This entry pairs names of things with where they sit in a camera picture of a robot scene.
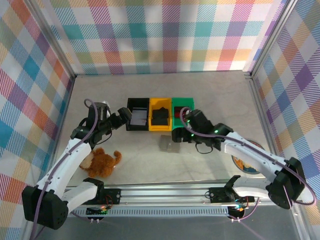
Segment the stuffed animal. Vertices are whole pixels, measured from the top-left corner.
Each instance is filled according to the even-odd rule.
[[[95,176],[106,178],[112,174],[115,166],[122,158],[121,153],[118,151],[115,151],[113,154],[115,158],[105,154],[105,151],[99,147],[85,157],[80,164],[80,168],[85,170],[90,178],[94,178]]]

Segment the yellow box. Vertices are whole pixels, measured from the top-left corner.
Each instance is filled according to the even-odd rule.
[[[151,119],[153,119],[153,110],[158,110],[164,107],[169,111],[169,125],[151,125]],[[149,103],[149,131],[165,131],[171,132],[172,129],[172,100],[171,98],[150,98]]]

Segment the circular coaster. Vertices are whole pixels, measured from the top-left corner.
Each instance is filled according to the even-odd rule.
[[[248,141],[264,150],[264,148],[259,143],[255,142],[255,141],[252,141],[252,140],[248,140]],[[251,165],[245,163],[243,160],[241,160],[241,159],[239,159],[239,158],[237,158],[235,156],[231,156],[231,157],[232,157],[232,161],[234,162],[234,164],[242,172],[244,172],[246,174],[259,174],[260,173],[255,168],[253,168]]]

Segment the green box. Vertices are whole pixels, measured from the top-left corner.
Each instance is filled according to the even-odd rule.
[[[172,98],[172,130],[183,128],[183,124],[179,117],[175,117],[175,107],[189,107],[195,110],[195,103],[192,97],[173,97]]]

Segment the black container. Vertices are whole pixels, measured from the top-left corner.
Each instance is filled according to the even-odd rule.
[[[126,107],[132,112],[134,108],[145,108],[146,109],[146,121],[145,126],[142,125],[131,125],[130,120],[125,124],[127,131],[149,131],[149,102],[150,98],[128,98]]]

